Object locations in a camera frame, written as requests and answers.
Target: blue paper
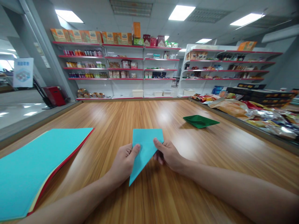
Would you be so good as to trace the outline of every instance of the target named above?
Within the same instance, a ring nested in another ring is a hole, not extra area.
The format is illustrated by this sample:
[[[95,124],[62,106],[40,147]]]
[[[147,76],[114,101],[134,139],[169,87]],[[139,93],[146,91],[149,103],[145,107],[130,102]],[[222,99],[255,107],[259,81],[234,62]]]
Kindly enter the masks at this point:
[[[135,158],[133,171],[130,176],[129,186],[131,186],[133,181],[157,151],[153,142],[154,138],[157,138],[161,143],[164,142],[162,129],[133,130],[133,147],[136,144],[140,144],[141,148],[139,154]]]
[[[0,221],[26,217],[47,177],[91,131],[52,129],[0,159]]]

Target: air vent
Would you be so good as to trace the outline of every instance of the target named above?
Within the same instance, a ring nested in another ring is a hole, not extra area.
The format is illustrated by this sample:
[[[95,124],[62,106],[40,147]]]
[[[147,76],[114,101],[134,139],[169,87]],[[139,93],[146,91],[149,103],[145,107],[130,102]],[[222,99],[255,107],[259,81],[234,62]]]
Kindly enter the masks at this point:
[[[286,16],[265,15],[264,17],[260,18],[259,20],[248,24],[248,26],[255,27],[255,28],[266,28],[267,29],[267,28],[279,25],[281,23],[284,23],[286,21],[289,21],[289,20],[290,20],[290,17],[286,17]]]
[[[232,11],[195,8],[186,20],[191,22],[216,23],[231,12]]]
[[[110,1],[115,15],[150,17],[153,4],[140,2]]]

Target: sign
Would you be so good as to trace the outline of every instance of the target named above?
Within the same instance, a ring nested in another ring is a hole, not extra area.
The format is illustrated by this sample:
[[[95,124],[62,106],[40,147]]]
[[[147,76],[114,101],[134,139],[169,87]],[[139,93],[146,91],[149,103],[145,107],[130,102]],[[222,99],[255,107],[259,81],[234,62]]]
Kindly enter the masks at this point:
[[[33,58],[16,58],[13,87],[33,87]]]

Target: white storage bin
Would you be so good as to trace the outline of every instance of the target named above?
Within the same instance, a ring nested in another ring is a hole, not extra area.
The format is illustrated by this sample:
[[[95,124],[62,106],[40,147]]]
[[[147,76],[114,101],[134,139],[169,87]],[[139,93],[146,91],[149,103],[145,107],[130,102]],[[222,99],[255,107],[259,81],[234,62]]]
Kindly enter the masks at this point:
[[[193,96],[195,94],[195,91],[192,89],[185,89],[184,90],[184,95],[185,96]]]
[[[171,90],[163,90],[163,96],[171,96]]]
[[[155,91],[154,94],[155,94],[155,96],[162,96],[162,93],[163,93],[162,91]]]
[[[133,97],[143,97],[143,90],[132,90]]]

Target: hand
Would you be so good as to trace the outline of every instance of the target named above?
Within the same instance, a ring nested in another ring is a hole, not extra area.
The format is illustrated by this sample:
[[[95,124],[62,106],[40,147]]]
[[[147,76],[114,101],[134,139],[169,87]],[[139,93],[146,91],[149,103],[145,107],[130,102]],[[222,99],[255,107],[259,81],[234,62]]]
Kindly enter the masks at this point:
[[[120,186],[131,175],[136,156],[140,151],[140,145],[137,144],[132,149],[132,144],[119,148],[112,167],[107,172],[111,181]]]
[[[155,147],[158,151],[154,154],[154,159],[159,161],[161,165],[165,162],[175,172],[180,172],[183,168],[183,162],[186,160],[182,157],[176,147],[170,140],[166,140],[161,144],[157,138],[154,138]]]

